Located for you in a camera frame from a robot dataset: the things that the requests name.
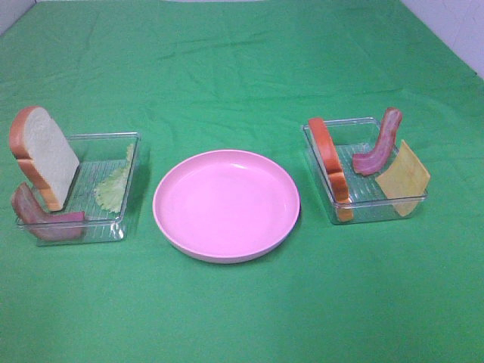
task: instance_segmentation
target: green lettuce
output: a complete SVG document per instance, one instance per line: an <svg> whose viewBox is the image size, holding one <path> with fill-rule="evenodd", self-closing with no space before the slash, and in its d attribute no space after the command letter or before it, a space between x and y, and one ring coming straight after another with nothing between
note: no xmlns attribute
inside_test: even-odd
<svg viewBox="0 0 484 363"><path fill-rule="evenodd" d="M126 165L113 170L113 172L94 189L96 203L102 209L113 213L119 213L121 210L134 148L134 144L128 146L128 150L126 151Z"/></svg>

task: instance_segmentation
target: yellow cheese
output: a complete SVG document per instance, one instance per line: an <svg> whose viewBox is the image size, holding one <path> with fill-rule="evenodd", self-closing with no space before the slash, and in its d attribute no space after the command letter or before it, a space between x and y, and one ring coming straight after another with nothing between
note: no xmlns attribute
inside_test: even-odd
<svg viewBox="0 0 484 363"><path fill-rule="evenodd" d="M422 195L429 184L430 174L407 143L402 140L399 153L389 168L376 177L377 183L388 199ZM418 201L394 203L396 212L405 217L417 206Z"/></svg>

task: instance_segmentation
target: green tablecloth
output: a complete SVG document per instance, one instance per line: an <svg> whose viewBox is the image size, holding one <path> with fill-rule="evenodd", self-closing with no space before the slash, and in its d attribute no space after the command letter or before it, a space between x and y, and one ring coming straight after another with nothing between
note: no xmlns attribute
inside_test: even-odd
<svg viewBox="0 0 484 363"><path fill-rule="evenodd" d="M483 361L483 90L398 1L35 5L0 37L0 361ZM7 135L31 104L67 135L142 134L125 240L36 247L14 227ZM388 106L429 199L332 225L300 126ZM240 265L180 253L151 213L169 169L219 148L273 159L301 196L290 236Z"/></svg>

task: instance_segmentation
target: clear plastic tray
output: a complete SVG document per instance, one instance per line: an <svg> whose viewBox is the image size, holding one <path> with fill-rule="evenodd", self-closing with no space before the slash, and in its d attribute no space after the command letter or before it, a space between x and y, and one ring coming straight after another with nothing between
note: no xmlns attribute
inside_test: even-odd
<svg viewBox="0 0 484 363"><path fill-rule="evenodd" d="M349 189L350 203L336 202L329 186L326 169L318 161L318 149L312 143L309 127L304 125L302 130L308 145L307 156L309 163L330 221L335 225L341 225L402 219L413 216L418 206L405 217L400 216L394 206L396 204L408 203L420 204L421 201L427 198L427 191L422 195L387 199L375 181L375 178L388 169L395 159L399 152L397 147L393 148L386 165L380 172L362 176L356 174L352 168L352 155L354 153L367 153L374 147L380 132L380 122L373 117L365 117L361 119L335 119L324 121L324 123L331 134L343 167ZM351 209L353 211L353 219L348 222L341 222L337 218L339 209Z"/></svg>
<svg viewBox="0 0 484 363"><path fill-rule="evenodd" d="M67 138L70 146L79 158L77 169L64 208L56 213L85 212L83 222L57 222L26 224L17 218L18 228L27 232L40 231L46 228L65 228L69 230L81 228L81 237L72 240L43 240L36 238L37 246L52 246L59 244L86 244L92 242L111 242L122 240L126 235L126 206L132 185L133 175L138 159L138 149L141 140L137 132L122 132L109 134L73 135ZM118 213L112 213L99 207L95 200L95 187L110 173L126 165L126 151L133 144L133 157L129 167L129 175L123 195L123 203ZM42 207L45 207L40 193L33 188L33 193Z"/></svg>

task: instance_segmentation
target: bread slice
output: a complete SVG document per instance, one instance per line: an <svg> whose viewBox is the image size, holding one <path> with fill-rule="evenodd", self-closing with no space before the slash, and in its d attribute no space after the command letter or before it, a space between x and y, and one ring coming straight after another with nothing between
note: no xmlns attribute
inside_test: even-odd
<svg viewBox="0 0 484 363"><path fill-rule="evenodd" d="M12 123L8 141L47 208L63 209L79 159L47 110L39 106L22 109Z"/></svg>
<svg viewBox="0 0 484 363"><path fill-rule="evenodd" d="M309 119L312 143L318 148L316 154L321 167L326 170L326 175L333 191L334 199L338 203L351 203L346 177L336 151L333 139L321 117ZM340 222L351 221L354 217L351 208L336 207L337 218Z"/></svg>

